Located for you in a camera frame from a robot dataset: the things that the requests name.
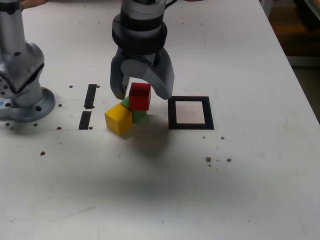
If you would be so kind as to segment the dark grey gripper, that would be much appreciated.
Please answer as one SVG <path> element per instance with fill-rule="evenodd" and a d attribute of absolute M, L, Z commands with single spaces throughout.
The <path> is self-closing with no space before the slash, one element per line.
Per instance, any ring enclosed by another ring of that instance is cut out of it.
<path fill-rule="evenodd" d="M 163 100 L 172 97 L 175 75 L 163 46 L 155 47 L 149 54 L 118 47 L 110 65 L 110 88 L 117 99 L 125 98 L 129 78 L 144 80 Z"/>

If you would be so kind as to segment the person's hand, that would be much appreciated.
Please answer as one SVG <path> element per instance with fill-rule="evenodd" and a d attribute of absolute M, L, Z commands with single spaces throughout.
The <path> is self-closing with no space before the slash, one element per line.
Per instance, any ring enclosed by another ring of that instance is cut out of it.
<path fill-rule="evenodd" d="M 20 0 L 20 6 L 22 10 L 38 7 L 44 5 L 48 0 Z"/>

